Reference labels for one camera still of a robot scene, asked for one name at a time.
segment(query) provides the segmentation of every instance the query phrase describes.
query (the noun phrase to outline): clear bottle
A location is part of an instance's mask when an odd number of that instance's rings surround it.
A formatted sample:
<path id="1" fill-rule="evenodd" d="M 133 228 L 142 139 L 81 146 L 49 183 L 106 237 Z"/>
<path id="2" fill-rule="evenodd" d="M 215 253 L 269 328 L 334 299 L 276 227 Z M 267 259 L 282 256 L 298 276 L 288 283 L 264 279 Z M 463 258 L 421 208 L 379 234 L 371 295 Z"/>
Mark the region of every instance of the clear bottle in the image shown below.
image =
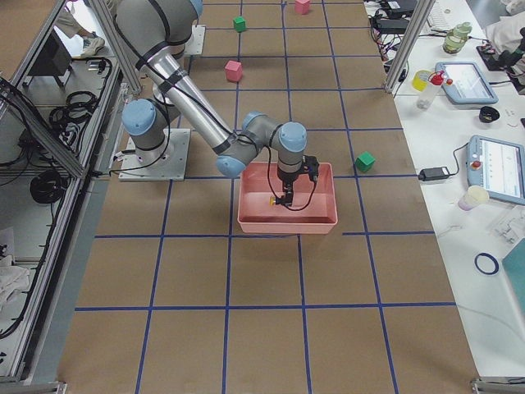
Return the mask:
<path id="1" fill-rule="evenodd" d="M 470 22 L 460 23 L 446 34 L 443 50 L 447 53 L 458 53 L 468 40 L 468 35 L 473 31 Z"/>
<path id="2" fill-rule="evenodd" d="M 418 101 L 416 102 L 416 106 L 418 108 L 428 109 L 431 106 L 432 102 L 437 96 L 437 93 L 440 91 L 441 86 L 445 82 L 445 78 L 443 77 L 444 74 L 444 71 L 438 71 L 430 76 L 427 86 L 420 93 Z"/>

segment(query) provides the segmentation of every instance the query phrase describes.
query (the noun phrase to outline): white cup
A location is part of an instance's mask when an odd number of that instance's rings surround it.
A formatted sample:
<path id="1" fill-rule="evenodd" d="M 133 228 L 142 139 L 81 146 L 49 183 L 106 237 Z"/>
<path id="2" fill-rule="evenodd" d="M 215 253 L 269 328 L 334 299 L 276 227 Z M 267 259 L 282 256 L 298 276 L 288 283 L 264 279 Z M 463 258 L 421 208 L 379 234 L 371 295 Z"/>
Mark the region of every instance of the white cup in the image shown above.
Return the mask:
<path id="1" fill-rule="evenodd" d="M 483 189 L 481 186 L 470 186 L 467 189 L 467 193 L 465 193 L 458 202 L 458 206 L 463 211 L 470 211 L 472 208 L 476 208 L 479 204 L 486 203 L 488 200 L 488 191 Z"/>

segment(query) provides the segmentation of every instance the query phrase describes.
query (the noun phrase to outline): blue joint cap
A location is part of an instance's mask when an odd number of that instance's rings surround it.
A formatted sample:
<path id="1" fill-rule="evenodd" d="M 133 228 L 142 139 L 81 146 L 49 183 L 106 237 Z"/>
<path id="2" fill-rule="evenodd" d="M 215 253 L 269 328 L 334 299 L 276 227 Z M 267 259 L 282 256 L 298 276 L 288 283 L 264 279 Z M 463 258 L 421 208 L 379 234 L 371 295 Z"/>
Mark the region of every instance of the blue joint cap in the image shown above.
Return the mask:
<path id="1" fill-rule="evenodd" d="M 189 0 L 191 5 L 194 6 L 197 16 L 201 16 L 203 13 L 203 0 Z"/>
<path id="2" fill-rule="evenodd" d="M 215 165 L 222 175 L 232 179 L 238 177 L 246 168 L 243 162 L 231 156 L 218 156 Z"/>
<path id="3" fill-rule="evenodd" d="M 290 152 L 303 152 L 306 148 L 306 129 L 300 123 L 289 121 L 279 130 L 279 142 Z"/>
<path id="4" fill-rule="evenodd" d="M 157 111 L 153 104 L 139 98 L 124 107 L 122 124 L 131 135 L 142 135 L 153 126 L 156 116 Z"/>
<path id="5" fill-rule="evenodd" d="M 261 115 L 264 115 L 264 113 L 259 111 L 248 112 L 248 115 L 246 115 L 246 117 L 244 117 L 243 120 L 243 131 L 246 131 L 246 128 L 253 119 L 255 119 L 256 117 L 260 117 Z"/>

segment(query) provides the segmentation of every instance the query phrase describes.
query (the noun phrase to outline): person's foot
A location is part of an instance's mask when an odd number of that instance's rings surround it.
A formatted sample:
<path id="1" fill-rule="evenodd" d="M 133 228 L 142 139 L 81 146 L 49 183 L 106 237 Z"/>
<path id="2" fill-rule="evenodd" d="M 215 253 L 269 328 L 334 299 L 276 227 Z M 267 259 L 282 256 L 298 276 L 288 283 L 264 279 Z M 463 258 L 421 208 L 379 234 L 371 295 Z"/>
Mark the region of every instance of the person's foot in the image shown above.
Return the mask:
<path id="1" fill-rule="evenodd" d="M 106 45 L 106 41 L 93 32 L 93 38 L 84 37 L 83 50 L 80 55 L 82 57 L 95 56 L 100 49 L 104 48 L 104 45 Z"/>

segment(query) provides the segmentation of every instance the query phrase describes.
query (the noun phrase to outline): pink plastic tray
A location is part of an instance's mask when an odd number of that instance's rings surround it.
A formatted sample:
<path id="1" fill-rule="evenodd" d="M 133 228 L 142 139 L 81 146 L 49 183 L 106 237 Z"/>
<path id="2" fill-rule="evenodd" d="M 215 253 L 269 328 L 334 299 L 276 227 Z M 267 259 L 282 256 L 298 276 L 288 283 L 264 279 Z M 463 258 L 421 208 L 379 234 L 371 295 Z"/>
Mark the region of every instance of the pink plastic tray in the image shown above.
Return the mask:
<path id="1" fill-rule="evenodd" d="M 271 205 L 273 196 L 267 180 L 267 163 L 250 163 L 240 176 L 239 214 L 244 232 L 274 234 L 327 234 L 337 224 L 336 194 L 330 163 L 319 165 L 317 188 L 310 205 L 293 212 L 281 205 Z M 270 182 L 278 196 L 282 184 L 276 164 L 270 165 Z M 308 202 L 313 183 L 301 175 L 294 183 L 294 204 L 301 208 Z"/>

